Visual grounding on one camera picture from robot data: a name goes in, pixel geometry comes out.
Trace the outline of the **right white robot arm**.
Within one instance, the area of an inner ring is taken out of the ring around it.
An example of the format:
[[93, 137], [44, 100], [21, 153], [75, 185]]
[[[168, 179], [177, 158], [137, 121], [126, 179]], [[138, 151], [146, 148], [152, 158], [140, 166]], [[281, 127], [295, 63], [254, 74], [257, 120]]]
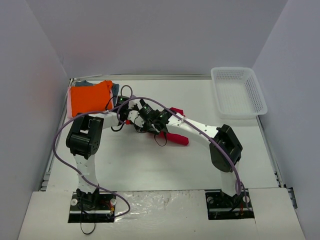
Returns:
[[229, 207], [240, 200], [242, 182], [238, 168], [243, 146], [234, 130], [226, 124], [221, 127], [203, 124], [164, 107], [162, 111], [153, 109], [141, 100], [131, 100], [135, 116], [141, 120], [132, 122], [144, 130], [155, 134], [175, 134], [202, 144], [210, 153], [213, 166], [221, 175], [222, 202]]

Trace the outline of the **red t-shirt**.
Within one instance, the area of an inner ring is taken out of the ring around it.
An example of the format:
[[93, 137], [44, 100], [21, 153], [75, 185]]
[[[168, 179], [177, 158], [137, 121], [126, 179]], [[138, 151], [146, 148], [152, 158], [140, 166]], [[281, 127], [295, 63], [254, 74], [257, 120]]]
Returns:
[[187, 146], [189, 139], [177, 133], [171, 133], [168, 130], [168, 124], [171, 117], [174, 114], [183, 114], [183, 110], [171, 107], [169, 110], [152, 110], [150, 119], [148, 122], [147, 132], [153, 135], [153, 139], [158, 146], [164, 147], [168, 142]]

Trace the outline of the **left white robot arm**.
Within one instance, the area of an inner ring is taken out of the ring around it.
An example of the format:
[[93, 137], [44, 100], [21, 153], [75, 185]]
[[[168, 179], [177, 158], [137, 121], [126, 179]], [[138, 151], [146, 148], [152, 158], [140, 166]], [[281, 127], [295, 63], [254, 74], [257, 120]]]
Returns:
[[66, 147], [76, 162], [77, 197], [89, 209], [95, 209], [101, 203], [95, 154], [100, 146], [102, 131], [119, 126], [120, 121], [125, 124], [131, 112], [137, 111], [137, 106], [129, 102], [120, 108], [127, 100], [127, 97], [119, 96], [115, 108], [107, 103], [104, 109], [80, 108], [72, 114], [73, 123], [66, 138]]

